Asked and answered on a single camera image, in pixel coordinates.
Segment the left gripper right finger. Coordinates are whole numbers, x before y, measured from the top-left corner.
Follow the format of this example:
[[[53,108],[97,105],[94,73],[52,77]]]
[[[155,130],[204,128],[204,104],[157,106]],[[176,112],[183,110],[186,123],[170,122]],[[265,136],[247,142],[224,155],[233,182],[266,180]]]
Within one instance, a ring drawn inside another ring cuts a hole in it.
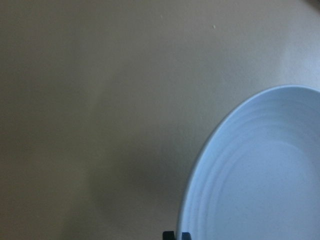
[[[181,240],[192,240],[191,234],[189,232],[182,232]]]

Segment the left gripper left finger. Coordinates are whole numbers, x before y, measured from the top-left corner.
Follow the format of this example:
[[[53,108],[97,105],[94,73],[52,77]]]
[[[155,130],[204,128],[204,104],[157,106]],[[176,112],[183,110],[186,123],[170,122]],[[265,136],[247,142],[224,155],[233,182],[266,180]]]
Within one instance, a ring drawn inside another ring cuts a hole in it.
[[[162,233],[162,240],[175,240],[175,232],[174,231],[164,231]]]

